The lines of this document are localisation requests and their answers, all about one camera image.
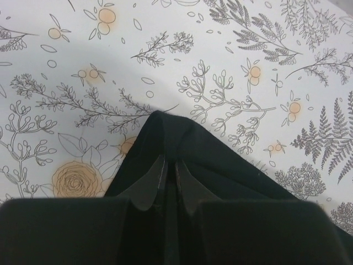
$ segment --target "black cloth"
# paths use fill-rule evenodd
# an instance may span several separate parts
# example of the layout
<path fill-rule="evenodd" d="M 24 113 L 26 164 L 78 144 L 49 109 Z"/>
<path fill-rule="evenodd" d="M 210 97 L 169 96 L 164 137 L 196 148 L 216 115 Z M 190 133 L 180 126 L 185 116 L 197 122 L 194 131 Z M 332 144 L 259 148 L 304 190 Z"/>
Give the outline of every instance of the black cloth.
<path fill-rule="evenodd" d="M 163 155 L 170 164 L 183 160 L 191 175 L 214 195 L 223 200 L 298 201 L 290 192 L 242 159 L 201 125 L 190 119 L 163 112 L 154 112 L 148 118 L 106 192 L 106 196 L 119 195 L 134 184 L 148 172 L 151 165 L 160 155 Z M 304 211 L 301 214 L 296 211 L 299 210 L 293 208 L 293 224 L 288 222 L 288 220 L 287 223 L 279 223 L 281 229 L 290 231 L 291 225 L 298 225 L 294 224 L 296 222 L 296 214 L 298 218 L 299 216 L 305 218 L 305 215 L 308 214 L 308 211 Z M 310 218 L 316 221 L 322 220 L 322 223 L 328 222 L 328 218 L 324 214 L 307 215 L 307 219 Z M 262 219 L 259 219 L 258 223 L 260 226 L 263 225 L 261 222 Z M 321 226 L 322 224 L 313 222 L 310 224 L 311 227 L 303 227 L 303 225 L 301 233 L 306 233 L 314 238 L 325 237 L 325 235 L 318 235 L 312 231 L 312 227 L 316 225 Z M 332 229 L 353 263 L 353 237 L 336 226 Z M 327 231 L 329 238 L 325 238 L 324 241 L 335 241 L 333 238 L 330 239 L 329 234 L 330 231 Z M 263 247 L 266 252 L 266 249 L 274 246 L 269 244 Z M 316 252 L 325 254 L 320 249 L 319 242 L 315 248 L 317 248 Z M 287 264 L 296 264 L 296 262 L 288 261 Z"/>

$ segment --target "plant sprig drawing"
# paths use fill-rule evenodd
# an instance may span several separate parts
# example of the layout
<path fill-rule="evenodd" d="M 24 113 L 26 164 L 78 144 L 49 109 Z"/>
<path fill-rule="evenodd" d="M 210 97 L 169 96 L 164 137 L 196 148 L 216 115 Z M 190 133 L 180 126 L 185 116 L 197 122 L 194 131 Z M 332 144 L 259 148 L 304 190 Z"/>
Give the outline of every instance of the plant sprig drawing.
<path fill-rule="evenodd" d="M 36 36 L 34 34 L 9 30 L 0 26 L 0 40 L 6 40 L 7 43 L 0 46 L 0 52 L 22 50 L 27 48 L 27 44 L 23 38 L 27 35 Z"/>
<path fill-rule="evenodd" d="M 194 46 L 194 38 L 192 35 L 185 32 L 175 33 L 174 41 L 168 43 L 169 35 L 167 32 L 163 32 L 160 36 L 151 38 L 151 41 L 146 42 L 148 49 L 147 51 L 140 50 L 139 54 L 134 55 L 131 58 L 136 58 L 138 63 L 146 62 L 148 65 L 163 66 L 164 58 L 158 58 L 159 54 L 165 54 L 165 49 L 169 50 L 170 53 L 183 52 L 188 54 L 191 48 Z"/>
<path fill-rule="evenodd" d="M 296 63 L 296 56 L 301 53 L 283 44 L 286 34 L 278 22 L 273 23 L 261 13 L 258 17 L 250 18 L 247 8 L 241 5 L 239 0 L 204 1 L 210 7 L 210 16 L 214 21 L 222 25 L 235 22 L 243 28 L 241 31 L 233 31 L 239 37 L 237 42 L 246 44 L 246 46 L 239 46 L 240 49 L 262 50 L 266 60 L 278 62 L 280 65 Z"/>
<path fill-rule="evenodd" d="M 304 149 L 306 156 L 312 155 L 314 163 L 323 152 L 321 169 L 329 163 L 329 174 L 339 164 L 346 161 L 340 172 L 338 183 L 353 168 L 353 91 L 349 93 L 347 109 L 349 112 L 345 115 L 337 98 L 332 123 L 329 123 L 324 106 L 321 110 L 319 128 L 317 129 L 311 120 L 309 129 L 303 128 L 301 135 L 298 135 L 297 139 L 291 143 L 296 148 Z"/>
<path fill-rule="evenodd" d="M 322 55 L 320 52 L 315 55 L 315 63 L 305 67 L 301 67 L 291 72 L 286 77 L 286 79 L 295 72 L 304 70 L 304 72 L 307 73 L 308 76 L 318 77 L 320 83 L 324 83 L 325 87 L 327 87 L 329 85 L 328 76 L 326 75 L 324 70 L 320 70 L 320 68 L 324 68 L 327 69 L 329 72 L 334 72 L 336 75 L 340 76 L 341 84 L 347 84 L 350 76 L 346 70 L 349 70 L 350 74 L 353 74 L 353 53 L 346 52 L 341 60 L 337 59 L 336 55 L 336 48 L 324 49 Z"/>
<path fill-rule="evenodd" d="M 353 236 L 353 203 L 341 203 L 336 210 L 331 211 L 331 220 Z"/>
<path fill-rule="evenodd" d="M 56 87 L 60 93 L 58 96 L 54 91 L 46 93 L 46 87 L 43 84 L 37 83 L 29 74 L 15 76 L 10 85 L 13 89 L 17 90 L 18 95 L 25 98 L 31 98 L 33 94 L 41 95 L 41 100 L 37 101 L 37 107 L 41 109 L 47 108 L 54 112 L 56 110 L 62 112 L 64 107 L 69 107 L 70 110 L 77 109 L 83 111 L 84 114 L 79 115 L 79 120 L 75 122 L 76 127 L 94 127 L 94 123 L 98 119 L 104 119 L 109 124 L 109 133 L 126 134 L 129 126 L 131 126 L 132 130 L 135 130 L 140 127 L 139 118 L 149 116 L 153 112 L 149 105 L 140 105 L 134 102 L 132 97 L 126 94 L 123 88 L 119 89 L 119 101 L 125 103 L 126 110 L 132 110 L 130 113 L 107 102 L 102 102 L 99 99 L 97 87 L 86 90 L 87 94 L 84 97 L 89 99 L 90 107 L 85 107 L 84 99 L 78 99 L 73 87 L 69 87 L 63 83 Z"/>
<path fill-rule="evenodd" d="M 303 163 L 300 168 L 292 166 L 287 173 L 276 171 L 275 177 L 279 185 L 301 200 L 316 197 L 326 190 L 321 174 L 308 163 Z"/>
<path fill-rule="evenodd" d="M 209 111 L 219 108 L 221 106 L 228 106 L 230 112 L 226 112 L 224 118 L 216 118 L 212 126 L 215 127 L 215 131 L 221 132 L 221 137 L 226 134 L 227 123 L 234 117 L 248 112 L 254 114 L 261 114 L 260 116 L 253 116 L 247 120 L 247 124 L 239 124 L 235 135 L 228 135 L 228 141 L 235 142 L 233 147 L 243 144 L 238 149 L 238 152 L 250 154 L 253 152 L 252 146 L 259 140 L 256 131 L 260 125 L 261 119 L 266 115 L 268 111 L 276 109 L 274 108 L 261 108 L 257 103 L 253 102 L 252 98 L 247 96 L 245 101 L 238 101 L 227 93 L 234 88 L 233 77 L 226 77 L 226 70 L 223 70 L 219 76 L 213 75 L 214 85 L 217 87 L 211 89 L 209 93 L 211 96 L 207 96 L 206 89 L 206 75 L 210 70 L 210 66 L 205 66 L 204 62 L 200 60 L 196 67 L 192 68 L 192 76 L 195 79 L 191 81 L 184 76 L 181 82 L 177 82 L 179 92 L 186 93 L 190 98 L 193 98 L 196 103 L 202 102 L 206 107 L 202 105 L 194 105 L 194 110 L 191 111 L 192 120 L 201 119 L 201 123 L 205 123 L 208 117 Z"/>
<path fill-rule="evenodd" d="M 336 35 L 339 32 L 335 14 L 330 15 L 329 10 L 317 10 L 312 0 L 282 0 L 281 6 L 287 28 L 293 35 L 298 31 L 311 50 L 326 41 L 329 33 Z"/>
<path fill-rule="evenodd" d="M 33 198 L 37 192 L 39 185 L 30 185 L 27 178 L 28 169 L 24 164 L 28 160 L 35 160 L 39 166 L 45 166 L 51 163 L 52 159 L 46 158 L 47 155 L 56 152 L 55 149 L 46 146 L 47 140 L 40 140 L 39 143 L 32 148 L 26 140 L 17 141 L 17 136 L 24 134 L 35 134 L 38 132 L 45 132 L 53 134 L 51 130 L 56 124 L 56 121 L 46 120 L 46 116 L 36 116 L 34 119 L 28 115 L 31 111 L 30 107 L 21 106 L 21 101 L 18 100 L 16 104 L 10 105 L 10 110 L 13 112 L 9 115 L 9 123 L 6 124 L 6 131 L 12 133 L 10 142 L 2 140 L 4 131 L 0 127 L 0 145 L 3 146 L 11 155 L 11 157 L 18 163 L 18 167 L 10 170 L 8 166 L 0 168 L 0 173 L 3 173 L 7 180 L 18 187 L 18 192 L 21 198 Z"/>

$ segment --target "line drawing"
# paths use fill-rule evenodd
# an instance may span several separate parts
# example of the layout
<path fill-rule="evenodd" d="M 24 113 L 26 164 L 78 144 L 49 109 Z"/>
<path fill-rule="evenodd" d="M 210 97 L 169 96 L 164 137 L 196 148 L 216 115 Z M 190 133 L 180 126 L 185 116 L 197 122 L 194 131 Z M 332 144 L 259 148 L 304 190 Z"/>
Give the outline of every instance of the line drawing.
<path fill-rule="evenodd" d="M 158 58 L 158 54 L 165 54 L 164 49 L 168 49 L 170 53 L 174 54 L 176 52 L 183 52 L 188 54 L 191 48 L 194 46 L 194 38 L 191 34 L 187 34 L 185 32 L 175 33 L 174 41 L 172 43 L 168 43 L 169 35 L 167 32 L 163 32 L 160 36 L 156 36 L 156 38 L 151 38 L 151 41 L 146 42 L 148 45 L 148 50 L 143 51 L 140 50 L 140 53 L 134 55 L 131 58 L 136 58 L 138 63 L 142 63 L 144 61 L 147 62 L 148 65 L 155 68 L 156 66 L 163 66 L 164 58 Z"/>
<path fill-rule="evenodd" d="M 172 2 L 175 2 L 183 7 L 192 7 L 197 5 L 200 0 L 153 0 L 152 5 L 156 4 L 157 2 L 160 2 L 164 8 L 169 7 Z"/>
<path fill-rule="evenodd" d="M 238 46 L 240 49 L 262 50 L 266 60 L 278 62 L 279 65 L 293 65 L 297 62 L 296 56 L 301 53 L 283 44 L 287 35 L 278 22 L 273 23 L 261 13 L 258 17 L 251 17 L 250 20 L 247 8 L 241 5 L 239 0 L 227 0 L 227 4 L 224 2 L 224 0 L 205 0 L 214 21 L 222 25 L 235 22 L 243 28 L 241 31 L 233 31 L 239 37 L 237 42 L 247 45 Z M 252 25 L 258 28 L 260 33 L 251 29 Z"/>
<path fill-rule="evenodd" d="M 326 190 L 320 172 L 312 164 L 302 163 L 300 168 L 292 166 L 287 172 L 275 172 L 276 182 L 300 200 L 317 197 Z"/>
<path fill-rule="evenodd" d="M 10 62 L 0 62 L 0 66 L 11 66 L 12 63 Z"/>
<path fill-rule="evenodd" d="M 74 12 L 76 12 L 75 7 L 73 7 L 73 4 L 71 3 L 71 1 L 70 1 L 70 0 L 68 0 L 68 2 L 69 2 L 69 4 L 71 5 L 71 7 L 72 7 L 73 11 L 74 11 Z"/>
<path fill-rule="evenodd" d="M 48 60 L 47 65 L 48 65 L 50 68 L 55 68 L 55 67 L 56 67 L 56 61 L 54 61 L 54 60 Z"/>
<path fill-rule="evenodd" d="M 229 98 L 227 95 L 227 91 L 234 88 L 233 77 L 230 76 L 226 78 L 226 70 L 223 70 L 219 76 L 213 75 L 213 81 L 217 88 L 209 91 L 211 96 L 207 96 L 205 94 L 206 88 L 206 75 L 210 70 L 210 66 L 205 66 L 205 63 L 200 60 L 197 67 L 192 68 L 192 76 L 195 79 L 189 81 L 189 79 L 184 76 L 181 82 L 177 82 L 177 86 L 179 87 L 180 93 L 185 93 L 189 98 L 193 98 L 195 103 L 201 101 L 201 103 L 205 103 L 207 107 L 203 107 L 199 104 L 194 105 L 194 110 L 190 112 L 193 115 L 192 120 L 201 119 L 200 123 L 203 124 L 206 122 L 208 113 L 214 108 L 221 107 L 223 105 L 230 106 L 231 112 L 224 113 L 224 118 L 216 118 L 215 122 L 212 123 L 212 127 L 215 127 L 215 131 L 220 131 L 220 137 L 224 137 L 226 135 L 226 125 L 229 120 L 232 118 L 242 114 L 242 113 L 253 113 L 261 114 L 261 116 L 253 116 L 247 120 L 247 124 L 238 124 L 238 129 L 235 135 L 228 135 L 229 142 L 235 142 L 233 147 L 238 145 L 242 145 L 238 152 L 240 154 L 246 152 L 246 154 L 250 154 L 253 152 L 252 146 L 259 140 L 256 131 L 260 125 L 261 119 L 267 114 L 267 112 L 271 110 L 275 110 L 276 108 L 261 108 L 257 103 L 255 103 L 251 97 L 247 96 L 245 101 L 238 101 L 234 98 Z"/>
<path fill-rule="evenodd" d="M 293 72 L 291 72 L 287 77 L 290 77 L 292 74 L 304 70 L 308 76 L 316 76 L 319 78 L 320 83 L 324 83 L 324 86 L 327 87 L 329 85 L 328 76 L 325 75 L 324 70 L 318 70 L 320 67 L 326 68 L 329 72 L 334 72 L 336 75 L 341 77 L 341 84 L 347 84 L 349 75 L 346 73 L 346 69 L 350 69 L 350 74 L 353 74 L 353 53 L 345 53 L 345 56 L 339 60 L 336 57 L 337 49 L 324 49 L 321 57 L 321 53 L 318 52 L 315 55 L 315 63 L 312 65 L 308 65 L 305 67 L 301 67 Z"/>
<path fill-rule="evenodd" d="M 5 89 L 1 86 L 1 84 L 0 84 L 0 95 L 2 95 L 4 98 L 7 98 Z"/>
<path fill-rule="evenodd" d="M 318 11 L 311 0 L 282 0 L 281 6 L 281 15 L 286 16 L 286 28 L 293 32 L 293 36 L 299 31 L 310 50 L 325 42 L 329 33 L 339 33 L 335 14 L 330 15 L 329 10 Z"/>
<path fill-rule="evenodd" d="M 339 98 L 336 98 L 333 111 L 333 122 L 329 123 L 326 107 L 323 106 L 320 114 L 319 129 L 311 120 L 309 129 L 303 128 L 301 135 L 291 142 L 295 148 L 304 149 L 305 155 L 312 155 L 316 163 L 323 151 L 321 169 L 329 163 L 328 173 L 346 161 L 342 168 L 338 183 L 353 168 L 353 91 L 348 95 L 348 114 L 342 112 Z"/>
<path fill-rule="evenodd" d="M 110 33 L 111 25 L 116 21 L 116 14 L 109 7 L 114 6 L 113 3 L 104 4 L 103 1 L 98 0 L 99 9 L 93 8 L 93 13 L 89 10 L 84 9 L 84 13 L 91 20 L 98 21 L 97 26 L 92 30 L 88 40 L 92 40 L 95 36 L 101 39 L 102 35 L 108 35 Z"/>
<path fill-rule="evenodd" d="M 100 78 L 103 80 L 103 82 L 105 83 L 105 79 L 103 77 L 103 74 L 106 73 L 102 70 L 98 70 L 97 67 L 95 67 L 92 63 L 90 63 L 91 66 L 91 70 L 88 72 L 86 72 L 85 70 L 79 70 L 77 72 L 77 74 L 75 75 L 71 75 L 72 77 L 79 77 L 81 79 L 81 83 L 82 86 L 84 87 L 84 79 L 87 77 L 87 74 L 89 75 L 89 77 L 96 79 L 96 78 Z"/>
<path fill-rule="evenodd" d="M 140 31 L 142 30 L 142 26 L 136 18 L 133 19 L 133 25 L 135 26 L 136 29 L 138 29 Z"/>
<path fill-rule="evenodd" d="M 243 72 L 245 73 L 244 77 L 248 78 L 248 93 L 251 93 L 252 86 L 257 86 L 260 83 L 261 69 L 256 66 L 260 60 L 256 60 L 251 64 L 249 58 L 247 58 L 247 67 L 241 65 Z"/>
<path fill-rule="evenodd" d="M 270 158 L 272 157 L 272 153 L 276 152 L 283 152 L 286 153 L 285 148 L 287 147 L 286 145 L 281 144 L 281 142 L 279 142 L 279 140 L 276 140 L 277 143 L 273 144 L 273 145 L 269 145 L 266 149 L 264 149 L 264 151 L 268 152 L 270 155 Z"/>
<path fill-rule="evenodd" d="M 0 52 L 22 50 L 27 48 L 27 44 L 23 40 L 25 36 L 37 36 L 35 34 L 24 33 L 15 30 L 9 30 L 0 26 L 0 40 L 8 40 L 8 42 L 0 46 Z"/>
<path fill-rule="evenodd" d="M 53 160 L 46 158 L 47 155 L 56 153 L 53 148 L 48 149 L 46 146 L 47 140 L 40 140 L 39 143 L 32 148 L 26 140 L 22 142 L 17 140 L 19 135 L 35 134 L 38 132 L 45 132 L 53 134 L 51 130 L 55 125 L 56 121 L 47 120 L 46 115 L 36 116 L 34 119 L 29 115 L 31 107 L 21 106 L 21 101 L 18 100 L 16 104 L 10 105 L 12 113 L 9 115 L 9 123 L 6 124 L 6 131 L 12 133 L 9 142 L 4 142 L 3 129 L 0 126 L 0 146 L 3 146 L 16 161 L 18 167 L 10 171 L 9 166 L 5 165 L 0 168 L 0 173 L 3 173 L 7 180 L 18 187 L 18 192 L 21 198 L 33 198 L 34 194 L 38 191 L 39 185 L 32 184 L 28 180 L 28 168 L 25 166 L 29 160 L 35 159 L 39 166 L 45 166 L 47 163 L 51 163 Z"/>
<path fill-rule="evenodd" d="M 51 54 L 54 54 L 54 53 L 57 52 L 57 50 L 56 50 L 54 47 L 49 46 L 49 45 L 46 45 L 46 44 L 42 44 L 42 45 L 40 45 L 40 47 L 41 47 L 44 51 L 49 52 L 49 53 L 51 53 Z"/>
<path fill-rule="evenodd" d="M 48 36 L 50 38 L 52 38 L 53 40 L 57 40 L 59 38 L 63 38 L 64 40 L 66 40 L 68 43 L 70 42 L 70 40 L 68 39 L 68 37 L 63 34 L 63 33 L 71 33 L 71 31 L 67 30 L 67 29 L 62 29 L 60 26 L 59 21 L 57 20 L 57 18 L 52 15 L 49 14 L 51 19 L 54 21 L 55 25 L 57 26 L 56 28 L 50 28 L 48 30 Z"/>
<path fill-rule="evenodd" d="M 94 127 L 94 123 L 98 119 L 105 120 L 108 124 L 109 133 L 127 134 L 128 126 L 131 130 L 140 127 L 139 119 L 148 117 L 152 114 L 153 110 L 149 105 L 140 105 L 138 102 L 133 101 L 130 94 L 125 93 L 124 88 L 119 89 L 120 102 L 125 104 L 125 109 L 115 107 L 106 101 L 101 101 L 97 87 L 86 90 L 84 99 L 79 99 L 73 87 L 69 87 L 64 83 L 56 88 L 59 91 L 57 96 L 54 91 L 46 93 L 46 87 L 37 82 L 29 74 L 15 76 L 11 84 L 17 94 L 24 98 L 31 98 L 33 94 L 40 96 L 40 101 L 37 102 L 37 107 L 41 109 L 48 109 L 52 111 L 64 111 L 64 107 L 70 108 L 70 111 L 79 110 L 84 115 L 79 115 L 79 120 L 75 121 L 76 127 L 89 126 Z M 164 112 L 169 112 L 176 108 L 178 104 Z"/>

